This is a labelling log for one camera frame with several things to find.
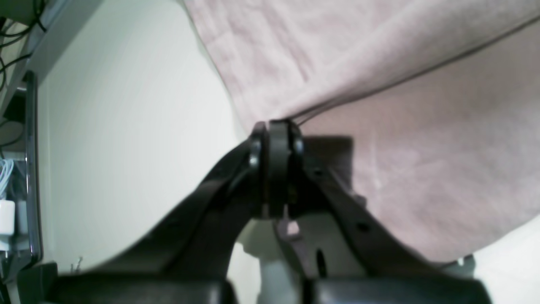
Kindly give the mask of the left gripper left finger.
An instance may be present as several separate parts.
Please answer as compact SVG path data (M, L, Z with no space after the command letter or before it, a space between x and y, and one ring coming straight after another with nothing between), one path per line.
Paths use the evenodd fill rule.
M270 215L269 131L256 123L249 138L144 237L70 279L224 279L245 225Z

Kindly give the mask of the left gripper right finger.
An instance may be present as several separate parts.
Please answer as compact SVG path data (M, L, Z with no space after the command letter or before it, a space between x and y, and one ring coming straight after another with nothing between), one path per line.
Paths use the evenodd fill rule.
M440 272L402 246L320 162L307 154L299 128L270 122L270 215L323 209L370 277L439 277Z

